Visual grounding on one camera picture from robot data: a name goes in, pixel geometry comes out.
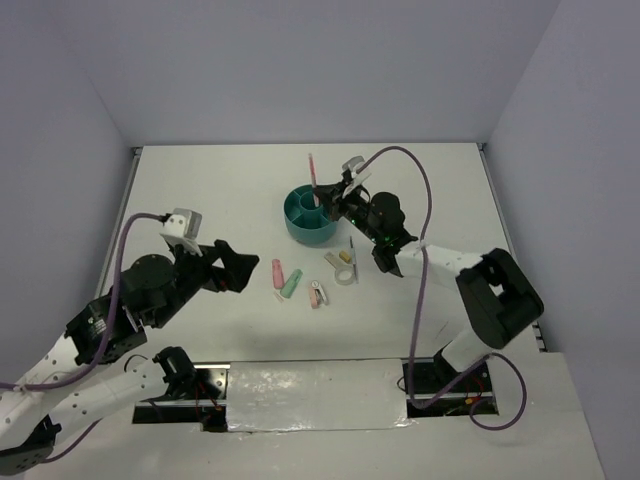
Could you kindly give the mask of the green highlighter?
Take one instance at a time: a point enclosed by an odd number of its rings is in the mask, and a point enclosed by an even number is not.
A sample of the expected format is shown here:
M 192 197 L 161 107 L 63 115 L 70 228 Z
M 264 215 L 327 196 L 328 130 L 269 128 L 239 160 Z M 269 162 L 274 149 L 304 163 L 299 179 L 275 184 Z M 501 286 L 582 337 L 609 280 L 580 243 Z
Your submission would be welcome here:
M 300 269 L 295 269 L 280 289 L 280 295 L 285 299 L 289 299 L 295 292 L 302 276 L 303 272 Z

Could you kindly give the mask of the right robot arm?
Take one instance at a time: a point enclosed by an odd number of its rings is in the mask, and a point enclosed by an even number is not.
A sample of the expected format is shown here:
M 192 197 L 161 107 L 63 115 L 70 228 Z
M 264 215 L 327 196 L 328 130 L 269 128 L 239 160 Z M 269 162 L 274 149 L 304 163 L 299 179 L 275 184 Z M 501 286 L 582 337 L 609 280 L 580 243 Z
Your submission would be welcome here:
M 457 391 L 475 363 L 504 349 L 544 312 L 544 303 L 512 255 L 501 248 L 465 253 L 427 243 L 404 227 L 399 198 L 379 192 L 371 198 L 344 182 L 319 185 L 313 194 L 332 220 L 347 219 L 373 242 L 372 256 L 383 273 L 420 277 L 457 292 L 467 323 L 433 358 L 436 383 Z

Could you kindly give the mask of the pink gel pen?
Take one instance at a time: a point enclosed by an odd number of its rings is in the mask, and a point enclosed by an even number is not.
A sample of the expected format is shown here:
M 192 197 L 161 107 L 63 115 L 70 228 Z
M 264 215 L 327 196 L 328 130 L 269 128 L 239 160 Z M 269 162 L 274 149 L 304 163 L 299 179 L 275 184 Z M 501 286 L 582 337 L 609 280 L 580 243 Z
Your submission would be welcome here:
M 309 170 L 310 170 L 311 187 L 312 187 L 312 195 L 313 195 L 313 200 L 314 200 L 314 206 L 316 208 L 319 208 L 321 206 L 321 202 L 320 202 L 319 198 L 316 195 L 316 188 L 317 188 L 318 183 L 317 183 L 315 162 L 314 162 L 314 157 L 313 157 L 312 153 L 308 154 L 308 165 L 309 165 Z

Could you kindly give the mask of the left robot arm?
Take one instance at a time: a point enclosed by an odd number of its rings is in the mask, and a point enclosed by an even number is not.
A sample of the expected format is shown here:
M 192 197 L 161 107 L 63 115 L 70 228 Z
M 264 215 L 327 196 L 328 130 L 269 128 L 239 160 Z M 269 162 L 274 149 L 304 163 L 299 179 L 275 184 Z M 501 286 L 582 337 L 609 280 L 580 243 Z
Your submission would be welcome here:
M 83 388 L 78 373 L 100 373 L 164 327 L 199 291 L 242 292 L 259 263 L 217 240 L 192 254 L 148 254 L 114 280 L 66 326 L 54 347 L 21 380 L 1 392 L 1 473 L 21 474 L 46 462 L 57 443 L 118 409 L 194 392 L 197 370 L 180 347 L 169 346 L 104 383 Z

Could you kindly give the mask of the blue ballpoint pen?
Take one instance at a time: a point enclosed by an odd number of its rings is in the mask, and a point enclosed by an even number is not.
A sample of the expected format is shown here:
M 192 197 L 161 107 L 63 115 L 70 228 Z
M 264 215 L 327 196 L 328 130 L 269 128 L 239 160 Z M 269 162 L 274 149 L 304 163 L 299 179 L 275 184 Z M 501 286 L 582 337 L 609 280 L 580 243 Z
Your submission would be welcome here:
M 349 236 L 349 247 L 350 247 L 351 265 L 352 265 L 352 270 L 354 275 L 354 281 L 356 284 L 358 284 L 359 277 L 358 277 L 358 267 L 357 267 L 357 256 L 356 256 L 356 250 L 355 250 L 355 245 L 354 245 L 352 236 Z

